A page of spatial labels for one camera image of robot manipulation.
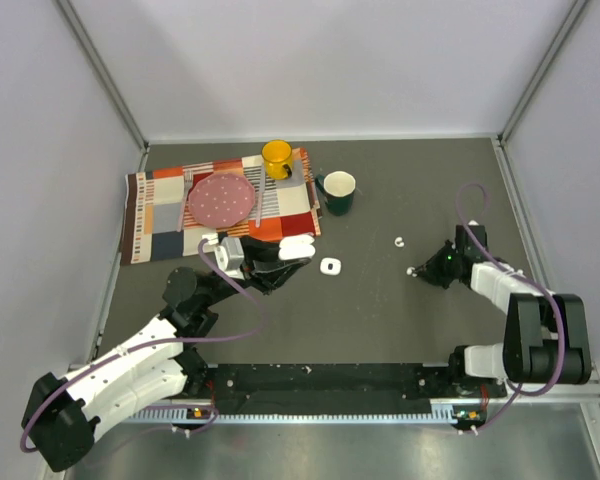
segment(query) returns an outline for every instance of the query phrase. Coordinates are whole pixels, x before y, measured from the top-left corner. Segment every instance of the checkered tablecloth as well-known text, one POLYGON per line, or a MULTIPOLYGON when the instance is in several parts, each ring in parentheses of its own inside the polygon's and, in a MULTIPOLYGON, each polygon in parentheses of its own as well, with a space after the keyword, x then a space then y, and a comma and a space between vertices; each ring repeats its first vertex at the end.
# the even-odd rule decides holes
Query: checkered tablecloth
POLYGON ((193 171, 194 187, 215 172, 238 173, 247 177, 258 193, 262 166, 260 155, 127 176, 122 265, 196 255, 202 235, 213 232, 227 232, 233 237, 249 235, 269 242, 302 233, 320 235, 320 204, 306 149, 294 149, 293 158, 291 178, 273 180, 267 176, 259 228, 255 226, 256 202, 247 219, 224 229, 200 225, 191 216, 187 205, 184 228, 177 231, 185 171, 193 171))

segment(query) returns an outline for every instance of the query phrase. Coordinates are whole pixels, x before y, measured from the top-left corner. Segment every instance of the metal frame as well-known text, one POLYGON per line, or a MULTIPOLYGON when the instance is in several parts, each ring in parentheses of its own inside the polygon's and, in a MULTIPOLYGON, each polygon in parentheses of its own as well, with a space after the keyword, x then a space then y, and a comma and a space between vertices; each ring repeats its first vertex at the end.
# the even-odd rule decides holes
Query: metal frame
POLYGON ((553 65, 554 60, 558 56, 558 53, 562 49, 562 46, 565 44, 567 38, 573 31, 574 26, 578 21, 582 18, 582 15, 585 11, 585 7, 589 4, 589 0, 575 0, 567 13, 567 16, 563 20, 562 24, 558 28, 547 52, 542 57, 542 61, 536 68, 536 71, 529 80, 529 83, 524 89, 520 100, 516 104, 509 120, 504 126, 502 134, 499 136, 500 140, 506 143, 510 138, 513 132, 515 131, 518 123, 520 123, 520 119, 524 115, 524 112, 527 110, 527 107, 535 97, 538 88, 544 81, 545 76, 549 72, 551 66, 553 65))
POLYGON ((67 25, 71 29, 75 39, 78 41, 78 44, 82 48, 82 51, 84 52, 89 64, 93 67, 96 77, 98 77, 102 88, 106 92, 114 109, 129 131, 129 134, 136 142, 138 147, 146 150, 149 146, 149 142, 144 138, 140 127, 138 127, 138 124, 133 118, 131 110, 129 110, 129 107, 125 103, 120 90, 113 81, 113 77, 111 76, 109 69, 100 57, 100 54, 93 44, 93 41, 91 40, 87 29, 82 23, 78 12, 73 6, 73 3, 71 0, 54 0, 54 2, 66 20, 67 25))
MULTIPOLYGON (((116 112, 119 114, 125 127, 129 131, 136 144, 142 149, 143 155, 138 171, 143 171, 149 152, 149 143, 142 134, 137 122, 135 121, 129 107, 124 101, 122 94, 116 86, 109 69, 100 57, 93 41, 91 40, 84 24, 82 23, 72 0, 54 0, 54 3, 59 8, 63 17, 67 21, 76 40, 83 49, 87 60, 92 65, 93 70, 98 77, 103 89, 116 112)), ((520 123, 524 113, 535 98, 539 87, 542 85, 548 72, 550 71, 557 55, 565 45, 574 27, 583 17, 585 9, 589 4, 589 0, 574 0, 564 21, 558 28, 554 38, 540 64, 535 70, 533 76, 529 80, 523 94, 518 100, 511 116, 509 117, 503 131, 497 137, 492 138, 494 152, 504 179, 505 187, 513 207, 516 222, 521 233, 524 248, 531 265, 533 276, 545 285, 554 284, 554 278, 551 271, 548 270, 546 258, 541 246, 534 238, 534 231, 537 231, 533 225, 532 216, 528 212, 527 202, 523 196, 523 192, 519 187, 519 182, 516 177, 515 168, 511 161, 511 156, 507 151, 507 141, 514 134, 518 124, 520 123)), ((109 306, 113 289, 115 287, 117 274, 119 271, 119 257, 116 255, 113 260, 112 270, 110 272, 107 287, 103 294, 102 304, 98 310, 97 335, 94 339, 93 348, 89 358, 97 352, 99 338, 104 331, 106 319, 108 316, 109 306)), ((492 399, 493 403, 503 403, 506 399, 492 399)), ((444 407, 445 405, 463 405, 467 402, 475 402, 475 400, 467 399, 432 399, 433 408, 444 407)), ((564 404, 578 403, 581 405, 583 417, 589 431, 595 454, 600 464, 600 380, 597 372, 594 370, 591 381, 586 386, 556 386, 552 392, 541 398, 521 397, 517 403, 549 403, 549 404, 564 404)), ((64 472, 54 474, 43 468, 40 471, 38 478, 40 480, 61 480, 64 478, 64 472)))
MULTIPOLYGON (((187 409, 141 410, 125 423, 179 423, 204 424, 207 420, 191 419, 187 409)), ((450 425, 457 423, 453 406, 431 405, 431 413, 402 413, 374 415, 221 415, 214 423, 218 425, 450 425)))
MULTIPOLYGON (((491 132, 477 133, 405 133, 405 134, 357 134, 349 135, 285 135, 288 142, 322 142, 322 141, 354 141, 354 140, 454 140, 464 138, 490 138, 497 135, 494 129, 491 132)), ((224 137, 224 138, 176 138, 156 139, 151 145, 197 145, 197 144, 222 144, 222 143, 266 143, 271 137, 224 137)))

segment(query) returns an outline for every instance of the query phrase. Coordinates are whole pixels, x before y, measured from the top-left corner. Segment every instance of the dark green mug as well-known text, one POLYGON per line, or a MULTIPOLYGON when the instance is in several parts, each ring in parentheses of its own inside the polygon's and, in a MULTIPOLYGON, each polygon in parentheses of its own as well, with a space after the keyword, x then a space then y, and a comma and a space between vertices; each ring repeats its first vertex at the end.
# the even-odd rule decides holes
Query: dark green mug
POLYGON ((347 172, 333 172, 316 176, 316 187, 322 192, 327 210, 334 215, 344 215, 353 205, 356 179, 347 172))

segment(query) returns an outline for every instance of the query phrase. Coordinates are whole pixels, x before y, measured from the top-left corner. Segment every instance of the dark gray tabletop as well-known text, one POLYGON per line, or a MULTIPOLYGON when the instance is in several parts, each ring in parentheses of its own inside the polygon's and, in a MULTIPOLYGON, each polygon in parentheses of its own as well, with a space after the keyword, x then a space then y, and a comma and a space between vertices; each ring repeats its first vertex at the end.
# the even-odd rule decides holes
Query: dark gray tabletop
MULTIPOLYGON (((259 153, 262 144, 152 146, 147 170, 259 153)), ((406 275, 453 239, 458 187, 470 181, 491 193, 482 218, 490 250, 529 271, 522 241, 489 139, 296 142, 314 173, 345 170, 357 179, 351 212, 326 210, 314 261, 273 295, 262 297, 270 324, 257 336, 200 347, 210 363, 441 362, 453 348, 502 340, 504 316, 466 287, 431 287, 406 275), (397 236, 404 248, 394 246, 397 236), (342 273, 320 273, 323 257, 342 273)), ((467 195, 476 217, 480 195, 467 195)), ((197 257, 122 267, 100 353, 124 341, 158 312, 169 272, 207 270, 197 257)), ((251 329, 253 306, 236 295, 213 308, 220 319, 210 336, 251 329)))

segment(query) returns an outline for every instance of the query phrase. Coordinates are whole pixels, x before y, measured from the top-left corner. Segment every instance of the pink plate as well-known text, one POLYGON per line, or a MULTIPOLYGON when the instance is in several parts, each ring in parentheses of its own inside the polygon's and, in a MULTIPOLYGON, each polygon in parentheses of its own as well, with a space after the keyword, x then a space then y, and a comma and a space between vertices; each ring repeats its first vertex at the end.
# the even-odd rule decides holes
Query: pink plate
POLYGON ((256 190, 243 175, 214 173, 189 194, 189 211, 196 222, 210 228, 232 227, 249 216, 256 190))

